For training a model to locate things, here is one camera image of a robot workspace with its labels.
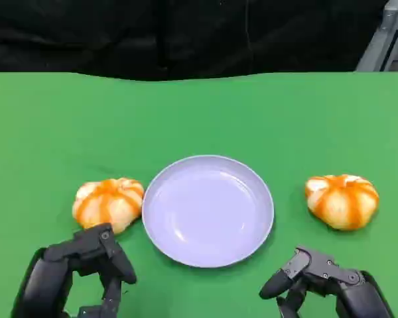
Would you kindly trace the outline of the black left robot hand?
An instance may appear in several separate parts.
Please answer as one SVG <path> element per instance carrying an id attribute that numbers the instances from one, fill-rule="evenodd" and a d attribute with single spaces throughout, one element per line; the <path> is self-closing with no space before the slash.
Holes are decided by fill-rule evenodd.
<path id="1" fill-rule="evenodd" d="M 67 317 L 64 306 L 73 273 L 98 274 L 102 303 L 83 306 L 79 317 L 117 317 L 121 284 L 137 277 L 109 223 L 78 231 L 73 238 L 38 249 L 27 268 L 11 311 L 12 317 Z"/>

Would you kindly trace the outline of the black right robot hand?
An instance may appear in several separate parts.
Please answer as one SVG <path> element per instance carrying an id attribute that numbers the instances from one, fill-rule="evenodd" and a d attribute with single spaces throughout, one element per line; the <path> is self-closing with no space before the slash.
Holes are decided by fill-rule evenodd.
<path id="1" fill-rule="evenodd" d="M 259 296 L 275 298 L 281 317 L 299 317 L 308 292 L 335 296 L 339 317 L 394 316 L 369 272 L 343 268 L 332 256 L 303 246 L 295 248 L 293 257 L 267 280 Z"/>

